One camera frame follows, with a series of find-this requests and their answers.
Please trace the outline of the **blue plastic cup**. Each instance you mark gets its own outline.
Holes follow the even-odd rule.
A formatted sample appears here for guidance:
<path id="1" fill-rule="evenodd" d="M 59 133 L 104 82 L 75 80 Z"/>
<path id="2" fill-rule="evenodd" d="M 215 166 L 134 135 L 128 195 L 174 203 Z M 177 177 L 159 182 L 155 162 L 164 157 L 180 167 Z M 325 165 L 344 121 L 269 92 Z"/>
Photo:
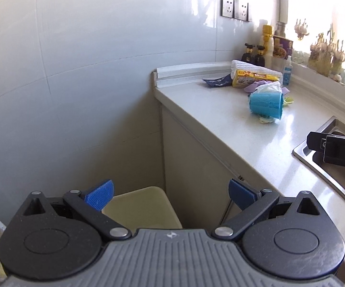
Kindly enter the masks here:
<path id="1" fill-rule="evenodd" d="M 284 106 L 283 93 L 253 93 L 249 97 L 250 111 L 258 114 L 281 119 Z"/>

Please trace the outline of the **white tissue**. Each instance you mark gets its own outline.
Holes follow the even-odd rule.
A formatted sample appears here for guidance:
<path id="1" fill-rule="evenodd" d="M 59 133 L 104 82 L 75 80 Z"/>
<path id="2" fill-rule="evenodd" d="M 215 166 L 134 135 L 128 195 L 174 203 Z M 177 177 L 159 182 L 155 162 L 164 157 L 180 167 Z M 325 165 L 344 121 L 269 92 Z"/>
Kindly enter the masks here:
<path id="1" fill-rule="evenodd" d="M 255 93 L 281 93 L 282 86 L 279 81 L 269 82 L 258 86 Z"/>

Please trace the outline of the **dark blue snack wrapper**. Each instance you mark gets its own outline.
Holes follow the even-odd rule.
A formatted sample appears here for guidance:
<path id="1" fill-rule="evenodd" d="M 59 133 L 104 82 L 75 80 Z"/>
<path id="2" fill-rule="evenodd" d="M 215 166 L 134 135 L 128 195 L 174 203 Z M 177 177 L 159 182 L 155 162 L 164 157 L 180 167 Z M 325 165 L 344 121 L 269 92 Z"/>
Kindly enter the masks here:
<path id="1" fill-rule="evenodd" d="M 202 79 L 210 88 L 223 88 L 232 85 L 230 74 L 220 78 L 203 78 Z"/>

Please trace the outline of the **yellow food box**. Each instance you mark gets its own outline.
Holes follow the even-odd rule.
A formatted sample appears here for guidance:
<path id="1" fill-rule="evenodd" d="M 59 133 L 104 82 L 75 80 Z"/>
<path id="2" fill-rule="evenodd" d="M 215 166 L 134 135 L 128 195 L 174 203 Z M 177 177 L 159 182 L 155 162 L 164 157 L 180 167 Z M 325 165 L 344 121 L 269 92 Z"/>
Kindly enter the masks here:
<path id="1" fill-rule="evenodd" d="M 265 73 L 256 73 L 253 71 L 246 71 L 242 69 L 237 69 L 232 80 L 233 88 L 246 88 L 247 86 L 259 82 L 259 81 L 279 81 L 279 77 L 275 75 L 265 74 Z"/>

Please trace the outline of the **white paper towel sheet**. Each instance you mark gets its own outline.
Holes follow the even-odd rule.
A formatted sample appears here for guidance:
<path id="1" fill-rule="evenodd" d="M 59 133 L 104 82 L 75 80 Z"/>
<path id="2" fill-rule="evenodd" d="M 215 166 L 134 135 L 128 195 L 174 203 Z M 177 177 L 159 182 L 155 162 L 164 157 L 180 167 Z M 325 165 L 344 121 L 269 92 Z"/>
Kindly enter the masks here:
<path id="1" fill-rule="evenodd" d="M 251 75 L 261 80 L 283 81 L 283 75 L 280 72 L 240 60 L 233 60 L 231 63 L 231 79 L 235 78 L 237 70 L 248 71 Z"/>

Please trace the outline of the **steel kitchen sink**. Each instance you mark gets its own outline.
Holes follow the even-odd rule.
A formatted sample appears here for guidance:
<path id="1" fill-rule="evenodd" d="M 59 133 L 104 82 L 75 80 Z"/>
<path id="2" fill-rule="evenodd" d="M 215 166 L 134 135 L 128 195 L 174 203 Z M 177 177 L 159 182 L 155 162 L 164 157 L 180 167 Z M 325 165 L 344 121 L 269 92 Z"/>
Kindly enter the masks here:
<path id="1" fill-rule="evenodd" d="M 345 199 L 345 123 L 331 117 L 309 132 L 293 155 Z"/>

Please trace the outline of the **beige plastic trash bin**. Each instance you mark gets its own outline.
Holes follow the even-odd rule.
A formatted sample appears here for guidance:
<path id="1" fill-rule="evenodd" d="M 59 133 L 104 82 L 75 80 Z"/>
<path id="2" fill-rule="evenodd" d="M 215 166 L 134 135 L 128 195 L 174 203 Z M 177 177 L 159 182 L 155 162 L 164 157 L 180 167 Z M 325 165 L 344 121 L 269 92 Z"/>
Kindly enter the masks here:
<path id="1" fill-rule="evenodd" d="M 135 233 L 138 229 L 181 229 L 166 193 L 146 187 L 113 197 L 102 213 Z"/>

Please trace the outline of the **beige cabinet door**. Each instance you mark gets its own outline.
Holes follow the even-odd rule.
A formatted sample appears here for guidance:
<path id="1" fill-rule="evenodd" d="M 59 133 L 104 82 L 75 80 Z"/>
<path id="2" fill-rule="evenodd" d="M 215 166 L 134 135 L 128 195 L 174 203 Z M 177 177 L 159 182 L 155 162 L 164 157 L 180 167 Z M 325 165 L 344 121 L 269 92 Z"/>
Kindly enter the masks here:
<path id="1" fill-rule="evenodd" d="M 228 209 L 228 184 L 236 177 L 178 119 L 163 108 L 165 190 L 183 227 L 211 231 Z"/>

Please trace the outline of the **dried flowers on sill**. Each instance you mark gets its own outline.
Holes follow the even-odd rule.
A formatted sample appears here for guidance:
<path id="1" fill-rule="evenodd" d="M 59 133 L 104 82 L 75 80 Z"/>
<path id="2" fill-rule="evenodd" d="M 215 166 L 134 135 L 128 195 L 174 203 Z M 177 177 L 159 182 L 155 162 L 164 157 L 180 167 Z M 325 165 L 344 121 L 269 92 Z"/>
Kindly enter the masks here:
<path id="1" fill-rule="evenodd" d="M 333 22 L 326 35 L 320 33 L 310 46 L 307 66 L 319 75 L 341 81 L 342 64 L 345 62 L 344 41 L 337 38 L 337 24 Z"/>

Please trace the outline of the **small blue spray bottle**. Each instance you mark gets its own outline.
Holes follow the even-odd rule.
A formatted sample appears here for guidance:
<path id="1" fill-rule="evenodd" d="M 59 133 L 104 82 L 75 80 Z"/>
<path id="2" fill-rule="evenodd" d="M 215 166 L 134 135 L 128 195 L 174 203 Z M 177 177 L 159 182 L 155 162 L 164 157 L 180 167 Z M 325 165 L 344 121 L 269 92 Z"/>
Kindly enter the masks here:
<path id="1" fill-rule="evenodd" d="M 283 86 L 288 86 L 291 80 L 293 65 L 292 65 L 292 56 L 288 55 L 283 69 Z"/>

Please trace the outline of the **purple noodle package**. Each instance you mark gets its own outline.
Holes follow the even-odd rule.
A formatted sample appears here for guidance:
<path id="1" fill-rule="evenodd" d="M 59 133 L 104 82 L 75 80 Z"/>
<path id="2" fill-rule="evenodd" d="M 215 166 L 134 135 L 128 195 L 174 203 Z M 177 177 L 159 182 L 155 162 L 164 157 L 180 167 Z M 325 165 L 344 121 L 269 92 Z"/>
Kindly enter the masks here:
<path id="1" fill-rule="evenodd" d="M 281 36 L 273 35 L 274 39 L 274 50 L 273 56 L 281 59 L 288 59 L 288 56 L 292 55 L 293 41 L 286 39 Z"/>

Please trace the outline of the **dark sauce bottle right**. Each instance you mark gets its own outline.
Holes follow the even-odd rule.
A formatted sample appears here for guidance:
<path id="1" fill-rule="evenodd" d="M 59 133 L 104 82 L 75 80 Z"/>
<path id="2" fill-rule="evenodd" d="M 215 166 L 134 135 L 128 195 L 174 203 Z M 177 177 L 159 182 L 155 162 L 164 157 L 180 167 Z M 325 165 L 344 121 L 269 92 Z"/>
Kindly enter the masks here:
<path id="1" fill-rule="evenodd" d="M 254 56 L 254 65 L 264 67 L 265 66 L 265 47 L 263 45 L 257 46 L 257 54 Z"/>

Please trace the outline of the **dark sauce bottle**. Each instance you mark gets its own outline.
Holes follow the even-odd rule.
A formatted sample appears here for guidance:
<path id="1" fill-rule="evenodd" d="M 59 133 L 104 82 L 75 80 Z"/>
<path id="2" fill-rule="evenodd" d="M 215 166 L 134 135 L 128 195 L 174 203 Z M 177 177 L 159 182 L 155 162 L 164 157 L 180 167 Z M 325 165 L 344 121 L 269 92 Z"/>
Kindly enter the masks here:
<path id="1" fill-rule="evenodd" d="M 257 54 L 254 56 L 254 65 L 264 67 L 265 66 L 265 47 L 263 45 L 257 46 Z"/>
<path id="2" fill-rule="evenodd" d="M 254 52 L 255 45 L 245 43 L 245 47 L 246 47 L 246 51 L 242 55 L 241 61 L 249 63 L 249 64 L 253 64 L 254 63 L 253 52 Z"/>

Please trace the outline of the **hanging garlic bunch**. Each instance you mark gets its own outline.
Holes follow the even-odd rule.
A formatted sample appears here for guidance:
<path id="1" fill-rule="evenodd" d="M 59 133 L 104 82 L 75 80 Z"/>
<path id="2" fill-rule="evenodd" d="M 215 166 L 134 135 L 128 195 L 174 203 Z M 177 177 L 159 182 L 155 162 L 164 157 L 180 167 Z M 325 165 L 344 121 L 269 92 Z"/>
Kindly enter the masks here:
<path id="1" fill-rule="evenodd" d="M 295 24 L 295 33 L 299 41 L 303 40 L 305 36 L 309 35 L 307 30 L 307 22 L 306 19 L 301 20 L 297 19 Z"/>

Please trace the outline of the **white bottle yellow cap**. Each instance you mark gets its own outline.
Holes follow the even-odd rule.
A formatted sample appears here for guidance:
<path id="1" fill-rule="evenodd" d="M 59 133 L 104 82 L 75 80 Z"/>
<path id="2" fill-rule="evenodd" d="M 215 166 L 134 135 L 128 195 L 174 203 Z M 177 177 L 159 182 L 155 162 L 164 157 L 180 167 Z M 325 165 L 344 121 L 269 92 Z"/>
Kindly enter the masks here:
<path id="1" fill-rule="evenodd" d="M 264 46 L 265 48 L 263 51 L 265 67 L 270 69 L 272 67 L 274 52 L 273 27 L 271 25 L 263 25 L 260 45 Z"/>

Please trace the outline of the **metal flask bottle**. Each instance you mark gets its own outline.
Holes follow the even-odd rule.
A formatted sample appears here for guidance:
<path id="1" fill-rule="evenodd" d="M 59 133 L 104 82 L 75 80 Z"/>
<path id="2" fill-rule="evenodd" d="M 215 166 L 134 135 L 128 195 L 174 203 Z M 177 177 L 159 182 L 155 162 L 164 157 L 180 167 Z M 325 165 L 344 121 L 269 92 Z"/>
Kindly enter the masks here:
<path id="1" fill-rule="evenodd" d="M 276 30 L 274 32 L 274 35 L 278 36 L 278 37 L 281 37 L 281 38 L 286 38 L 285 27 L 286 27 L 286 23 L 284 23 L 284 22 L 277 22 L 276 23 Z"/>

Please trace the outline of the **dark sauce bottle left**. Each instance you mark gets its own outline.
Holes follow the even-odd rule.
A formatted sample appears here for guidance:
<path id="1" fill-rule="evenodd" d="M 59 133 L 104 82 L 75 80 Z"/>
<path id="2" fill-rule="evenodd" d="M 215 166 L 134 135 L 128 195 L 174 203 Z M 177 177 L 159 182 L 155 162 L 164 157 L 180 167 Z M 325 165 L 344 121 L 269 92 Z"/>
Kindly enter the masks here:
<path id="1" fill-rule="evenodd" d="M 241 61 L 249 63 L 249 64 L 253 64 L 254 63 L 253 52 L 254 52 L 255 45 L 245 43 L 245 47 L 246 47 L 246 51 L 242 55 Z"/>

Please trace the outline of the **right wall socket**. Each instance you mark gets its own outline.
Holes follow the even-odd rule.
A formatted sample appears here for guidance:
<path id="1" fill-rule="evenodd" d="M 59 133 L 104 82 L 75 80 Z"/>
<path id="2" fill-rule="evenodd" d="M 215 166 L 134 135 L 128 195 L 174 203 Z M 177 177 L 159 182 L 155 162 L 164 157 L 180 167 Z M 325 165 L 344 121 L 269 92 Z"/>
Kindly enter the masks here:
<path id="1" fill-rule="evenodd" d="M 234 19 L 251 22 L 249 3 L 247 0 L 234 0 Z"/>

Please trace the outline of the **wall socket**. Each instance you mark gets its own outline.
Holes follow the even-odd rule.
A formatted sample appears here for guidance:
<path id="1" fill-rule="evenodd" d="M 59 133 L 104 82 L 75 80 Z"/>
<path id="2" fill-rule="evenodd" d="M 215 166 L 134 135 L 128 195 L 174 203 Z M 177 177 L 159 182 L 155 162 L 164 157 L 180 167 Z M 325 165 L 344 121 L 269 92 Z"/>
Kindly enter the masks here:
<path id="1" fill-rule="evenodd" d="M 247 0 L 234 0 L 234 19 L 251 22 L 249 3 Z"/>
<path id="2" fill-rule="evenodd" d="M 234 0 L 221 0 L 221 16 L 234 17 Z"/>

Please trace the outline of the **left wall socket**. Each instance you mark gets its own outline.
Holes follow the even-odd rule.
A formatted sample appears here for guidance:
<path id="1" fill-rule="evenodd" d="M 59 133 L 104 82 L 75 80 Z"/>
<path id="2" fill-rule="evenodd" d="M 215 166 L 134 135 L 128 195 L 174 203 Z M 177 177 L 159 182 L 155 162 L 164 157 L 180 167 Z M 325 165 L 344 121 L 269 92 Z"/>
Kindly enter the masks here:
<path id="1" fill-rule="evenodd" d="M 221 0 L 221 16 L 234 17 L 234 0 Z"/>

